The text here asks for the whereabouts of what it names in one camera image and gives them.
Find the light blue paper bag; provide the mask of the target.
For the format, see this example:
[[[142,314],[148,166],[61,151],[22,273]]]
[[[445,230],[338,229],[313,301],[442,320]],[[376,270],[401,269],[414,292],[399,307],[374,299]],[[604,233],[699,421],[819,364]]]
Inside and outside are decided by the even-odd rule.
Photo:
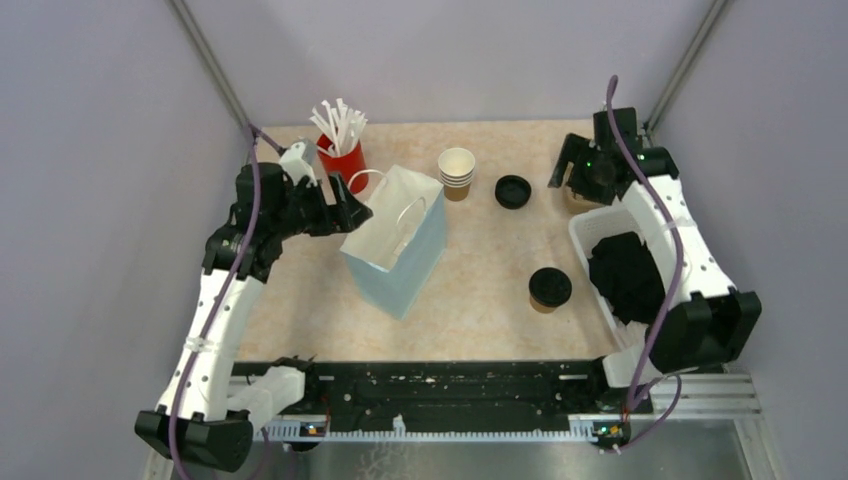
[[[365,205],[373,217],[340,247],[360,295],[397,320],[404,319],[447,244],[443,184],[393,165]]]

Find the brown cardboard cup carrier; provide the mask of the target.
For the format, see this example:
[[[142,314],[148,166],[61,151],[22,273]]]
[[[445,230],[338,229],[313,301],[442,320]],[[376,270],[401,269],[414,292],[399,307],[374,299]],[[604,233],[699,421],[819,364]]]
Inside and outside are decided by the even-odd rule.
[[[564,185],[564,202],[570,213],[585,213],[604,207],[605,204],[599,201],[602,190],[602,186],[593,178],[590,167],[583,164],[569,166]]]

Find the black plastic cup lid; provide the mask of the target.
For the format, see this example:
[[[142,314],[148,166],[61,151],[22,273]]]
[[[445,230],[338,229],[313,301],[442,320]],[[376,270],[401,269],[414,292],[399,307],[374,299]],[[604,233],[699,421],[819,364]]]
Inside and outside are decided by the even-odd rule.
[[[536,270],[528,281],[530,298],[538,305],[556,309],[567,303],[573,293],[570,277],[555,267]]]

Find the brown paper coffee cup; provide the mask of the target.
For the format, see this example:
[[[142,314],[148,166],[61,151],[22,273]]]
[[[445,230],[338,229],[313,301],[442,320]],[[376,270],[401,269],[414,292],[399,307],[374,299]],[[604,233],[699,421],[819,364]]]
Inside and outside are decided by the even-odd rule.
[[[533,295],[529,296],[529,303],[531,307],[540,314],[550,314],[559,308],[558,305],[551,306],[546,303],[540,302]]]

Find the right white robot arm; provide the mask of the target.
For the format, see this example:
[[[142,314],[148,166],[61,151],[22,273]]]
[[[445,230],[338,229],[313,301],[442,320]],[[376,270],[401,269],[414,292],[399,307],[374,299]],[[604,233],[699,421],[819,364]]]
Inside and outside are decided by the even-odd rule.
[[[591,207],[571,240],[618,350],[597,363],[589,404],[612,412],[661,376],[737,359],[762,304],[722,270],[691,215],[679,169],[648,146],[631,107],[593,115],[593,134],[569,134],[549,184]]]

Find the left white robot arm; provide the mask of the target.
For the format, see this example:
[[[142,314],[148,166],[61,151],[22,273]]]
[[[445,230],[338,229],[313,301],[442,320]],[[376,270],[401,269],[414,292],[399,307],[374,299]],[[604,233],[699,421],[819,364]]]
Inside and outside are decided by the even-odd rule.
[[[283,358],[236,394],[230,378],[249,314],[267,285],[285,240],[351,233],[373,216],[343,176],[332,172],[328,203],[321,181],[293,166],[243,167],[226,221],[205,242],[200,291],[177,366],[154,408],[142,410],[135,434],[173,461],[233,473],[255,435],[282,410],[308,413],[320,386],[308,360]]]

